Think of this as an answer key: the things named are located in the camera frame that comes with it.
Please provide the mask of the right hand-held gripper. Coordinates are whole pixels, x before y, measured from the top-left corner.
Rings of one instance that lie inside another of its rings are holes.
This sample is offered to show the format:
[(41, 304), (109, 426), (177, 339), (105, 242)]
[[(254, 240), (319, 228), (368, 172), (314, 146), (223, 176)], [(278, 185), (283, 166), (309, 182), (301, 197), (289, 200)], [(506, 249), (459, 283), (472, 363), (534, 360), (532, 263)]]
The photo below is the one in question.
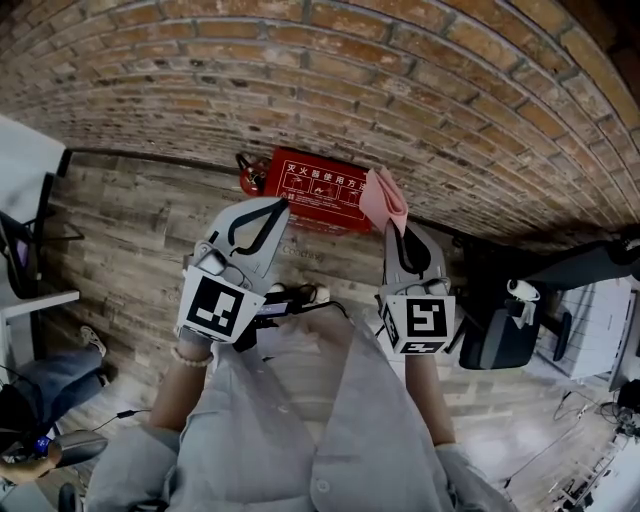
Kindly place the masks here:
[(435, 355), (453, 340), (456, 299), (446, 276), (443, 250), (421, 226), (409, 221), (402, 236), (387, 222), (379, 315), (395, 354)]

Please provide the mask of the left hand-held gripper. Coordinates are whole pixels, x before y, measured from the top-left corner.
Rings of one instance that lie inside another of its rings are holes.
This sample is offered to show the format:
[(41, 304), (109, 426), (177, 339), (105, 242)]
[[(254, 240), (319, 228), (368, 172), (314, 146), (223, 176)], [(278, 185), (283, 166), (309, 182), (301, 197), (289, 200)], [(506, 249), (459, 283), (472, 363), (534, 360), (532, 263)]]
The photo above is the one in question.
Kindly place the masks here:
[(185, 258), (176, 336), (232, 344), (265, 304), (266, 279), (290, 218), (289, 201), (245, 200), (222, 210)]

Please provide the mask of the pink wiping cloth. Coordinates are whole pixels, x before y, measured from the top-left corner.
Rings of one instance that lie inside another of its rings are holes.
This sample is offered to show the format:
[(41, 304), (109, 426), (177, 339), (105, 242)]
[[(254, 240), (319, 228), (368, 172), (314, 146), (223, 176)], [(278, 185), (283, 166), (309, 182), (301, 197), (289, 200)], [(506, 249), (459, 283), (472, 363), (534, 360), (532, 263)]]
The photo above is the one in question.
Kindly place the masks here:
[(381, 233), (391, 222), (401, 235), (405, 233), (408, 204), (402, 190), (386, 167), (371, 169), (359, 199), (359, 209)]

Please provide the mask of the red fire extinguisher box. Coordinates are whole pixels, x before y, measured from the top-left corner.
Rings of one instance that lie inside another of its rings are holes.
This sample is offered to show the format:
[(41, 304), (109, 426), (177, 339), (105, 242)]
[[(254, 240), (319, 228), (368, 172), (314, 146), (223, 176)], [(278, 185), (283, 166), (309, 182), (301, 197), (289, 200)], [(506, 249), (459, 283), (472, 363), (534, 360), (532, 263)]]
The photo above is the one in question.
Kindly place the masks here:
[(289, 202), (291, 222), (331, 234), (369, 233), (371, 221), (360, 210), (368, 170), (334, 158), (278, 147), (264, 193)]

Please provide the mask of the person's left forearm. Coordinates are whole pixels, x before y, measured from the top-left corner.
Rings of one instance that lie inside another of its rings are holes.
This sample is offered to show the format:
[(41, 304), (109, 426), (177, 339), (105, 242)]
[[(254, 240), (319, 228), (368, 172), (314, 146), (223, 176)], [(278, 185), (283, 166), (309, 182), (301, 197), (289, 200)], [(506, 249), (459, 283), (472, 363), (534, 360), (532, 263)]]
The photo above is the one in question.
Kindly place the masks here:
[(209, 348), (178, 344), (163, 378), (148, 423), (152, 427), (180, 432), (204, 389), (207, 367), (213, 361)]

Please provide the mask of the person's right forearm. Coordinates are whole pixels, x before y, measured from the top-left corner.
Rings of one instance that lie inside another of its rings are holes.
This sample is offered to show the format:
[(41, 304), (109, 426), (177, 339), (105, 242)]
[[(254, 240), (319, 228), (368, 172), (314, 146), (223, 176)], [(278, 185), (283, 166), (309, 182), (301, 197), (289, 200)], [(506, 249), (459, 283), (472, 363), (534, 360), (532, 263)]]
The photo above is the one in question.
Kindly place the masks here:
[(435, 446), (455, 444), (455, 429), (446, 404), (433, 355), (405, 357), (406, 389)]

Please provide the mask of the red fire extinguisher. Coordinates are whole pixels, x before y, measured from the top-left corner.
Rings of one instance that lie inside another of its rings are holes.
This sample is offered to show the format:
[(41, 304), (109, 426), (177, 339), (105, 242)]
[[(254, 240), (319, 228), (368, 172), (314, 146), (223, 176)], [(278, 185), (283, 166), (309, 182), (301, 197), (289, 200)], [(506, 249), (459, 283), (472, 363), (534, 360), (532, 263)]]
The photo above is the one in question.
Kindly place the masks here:
[(237, 153), (235, 158), (240, 170), (241, 189), (249, 196), (262, 196), (271, 161), (263, 157), (247, 158), (243, 153)]

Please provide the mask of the person's white trousers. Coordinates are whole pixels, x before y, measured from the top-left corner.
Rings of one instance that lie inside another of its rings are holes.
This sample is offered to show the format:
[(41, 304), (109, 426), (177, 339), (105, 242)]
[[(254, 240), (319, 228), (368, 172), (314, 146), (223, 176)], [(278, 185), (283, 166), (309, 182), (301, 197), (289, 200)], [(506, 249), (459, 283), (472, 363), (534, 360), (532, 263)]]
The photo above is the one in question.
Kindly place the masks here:
[(316, 440), (331, 417), (353, 334), (352, 322), (327, 307), (281, 319), (267, 336), (266, 364)]

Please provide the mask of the white desk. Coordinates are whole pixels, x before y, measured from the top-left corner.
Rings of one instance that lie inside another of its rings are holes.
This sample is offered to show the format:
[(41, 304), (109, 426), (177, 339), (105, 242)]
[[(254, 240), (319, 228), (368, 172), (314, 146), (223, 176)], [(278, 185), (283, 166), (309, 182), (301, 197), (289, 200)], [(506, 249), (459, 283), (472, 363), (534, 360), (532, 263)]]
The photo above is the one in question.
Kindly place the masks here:
[(78, 290), (72, 290), (64, 293), (44, 295), (34, 299), (20, 299), (15, 304), (0, 306), (0, 364), (7, 366), (9, 362), (11, 352), (10, 330), (8, 326), (9, 319), (75, 302), (79, 299), (80, 292)]

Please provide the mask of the black monitor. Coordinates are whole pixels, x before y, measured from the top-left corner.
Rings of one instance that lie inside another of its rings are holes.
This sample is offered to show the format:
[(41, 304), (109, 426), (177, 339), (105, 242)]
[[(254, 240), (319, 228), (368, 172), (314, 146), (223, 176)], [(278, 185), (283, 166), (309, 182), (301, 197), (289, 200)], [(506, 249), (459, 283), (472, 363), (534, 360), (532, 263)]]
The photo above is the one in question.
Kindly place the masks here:
[(36, 221), (21, 223), (0, 210), (0, 255), (7, 261), (9, 283), (19, 299), (39, 295), (41, 245)]

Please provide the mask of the black equipment box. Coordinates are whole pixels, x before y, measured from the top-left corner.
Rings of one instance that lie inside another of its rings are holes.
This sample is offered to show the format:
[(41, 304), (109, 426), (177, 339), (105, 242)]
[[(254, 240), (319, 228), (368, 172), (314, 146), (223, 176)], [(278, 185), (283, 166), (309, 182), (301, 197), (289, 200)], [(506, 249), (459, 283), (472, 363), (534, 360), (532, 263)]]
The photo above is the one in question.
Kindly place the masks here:
[(640, 414), (640, 379), (623, 384), (619, 389), (616, 403), (620, 408), (630, 409)]

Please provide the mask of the grey black swivel chair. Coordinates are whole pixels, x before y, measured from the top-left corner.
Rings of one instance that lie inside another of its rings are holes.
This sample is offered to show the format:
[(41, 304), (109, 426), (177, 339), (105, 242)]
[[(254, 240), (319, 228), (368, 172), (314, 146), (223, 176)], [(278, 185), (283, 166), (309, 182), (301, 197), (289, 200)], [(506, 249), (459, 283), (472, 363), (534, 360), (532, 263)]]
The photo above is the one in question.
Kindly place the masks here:
[(55, 468), (87, 462), (100, 455), (107, 447), (108, 439), (90, 430), (78, 430), (61, 434), (48, 445), (47, 458)]

